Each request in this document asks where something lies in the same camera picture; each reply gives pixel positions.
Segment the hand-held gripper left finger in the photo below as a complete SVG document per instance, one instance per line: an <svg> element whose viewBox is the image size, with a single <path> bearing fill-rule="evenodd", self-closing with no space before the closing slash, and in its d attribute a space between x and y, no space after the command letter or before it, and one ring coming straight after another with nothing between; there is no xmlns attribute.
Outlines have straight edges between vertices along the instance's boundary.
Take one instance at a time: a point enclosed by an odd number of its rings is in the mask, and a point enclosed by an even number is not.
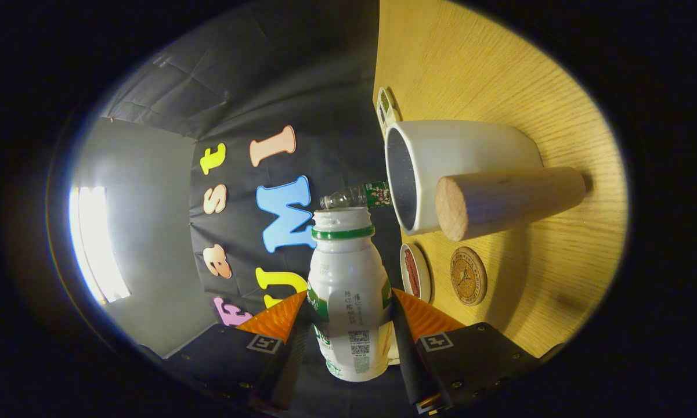
<svg viewBox="0 0 697 418"><path fill-rule="evenodd" d="M210 326L162 365L194 387L273 415L291 405L307 333L302 291L240 326Z"/></svg>

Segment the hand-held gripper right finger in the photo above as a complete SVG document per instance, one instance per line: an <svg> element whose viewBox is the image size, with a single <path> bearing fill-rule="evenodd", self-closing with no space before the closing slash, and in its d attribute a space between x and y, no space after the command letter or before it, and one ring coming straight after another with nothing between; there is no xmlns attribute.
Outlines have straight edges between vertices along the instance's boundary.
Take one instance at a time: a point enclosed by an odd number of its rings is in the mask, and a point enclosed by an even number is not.
<svg viewBox="0 0 697 418"><path fill-rule="evenodd" d="M489 323L463 325L401 289L391 294L402 378L420 416L459 415L563 349L536 357Z"/></svg>

